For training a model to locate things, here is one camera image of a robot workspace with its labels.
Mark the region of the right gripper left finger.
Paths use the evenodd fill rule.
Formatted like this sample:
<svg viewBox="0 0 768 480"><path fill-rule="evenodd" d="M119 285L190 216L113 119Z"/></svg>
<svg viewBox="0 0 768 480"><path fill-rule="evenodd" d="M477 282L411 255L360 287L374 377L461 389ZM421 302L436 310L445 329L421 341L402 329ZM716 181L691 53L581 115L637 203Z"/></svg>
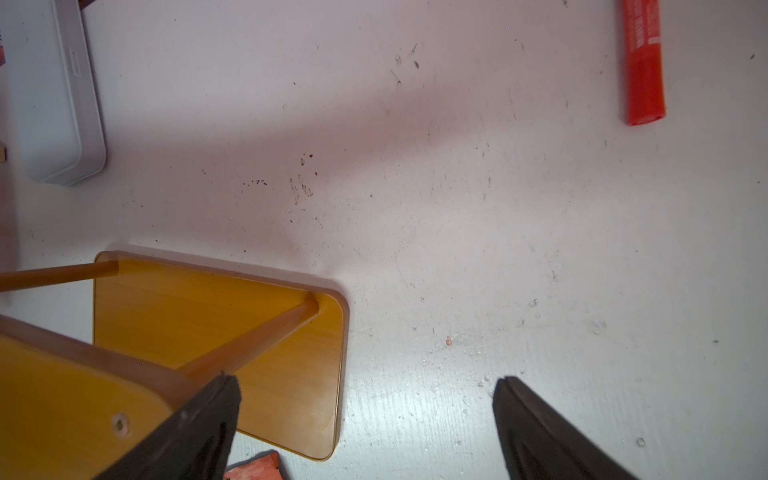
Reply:
<svg viewBox="0 0 768 480"><path fill-rule="evenodd" d="M222 479L237 431L241 391L220 375L99 479Z"/></svg>

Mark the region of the yellow wooden two-tier shelf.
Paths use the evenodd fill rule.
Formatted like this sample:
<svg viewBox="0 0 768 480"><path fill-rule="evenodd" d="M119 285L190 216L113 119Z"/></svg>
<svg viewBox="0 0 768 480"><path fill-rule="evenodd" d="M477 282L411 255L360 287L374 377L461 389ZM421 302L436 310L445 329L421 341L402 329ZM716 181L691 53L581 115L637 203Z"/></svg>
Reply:
<svg viewBox="0 0 768 480"><path fill-rule="evenodd" d="M121 251L9 272L3 292L89 280L93 337L1 320L1 475L97 476L220 375L236 434L305 458L335 451L349 307L335 290Z"/></svg>

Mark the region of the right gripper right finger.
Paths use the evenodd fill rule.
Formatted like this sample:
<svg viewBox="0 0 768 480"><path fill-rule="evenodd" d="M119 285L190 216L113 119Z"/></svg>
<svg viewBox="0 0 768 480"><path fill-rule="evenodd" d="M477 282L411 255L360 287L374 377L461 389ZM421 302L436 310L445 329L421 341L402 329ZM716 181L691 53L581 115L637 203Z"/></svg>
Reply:
<svg viewBox="0 0 768 480"><path fill-rule="evenodd" d="M500 378L493 413L512 479L633 479L518 377Z"/></svg>

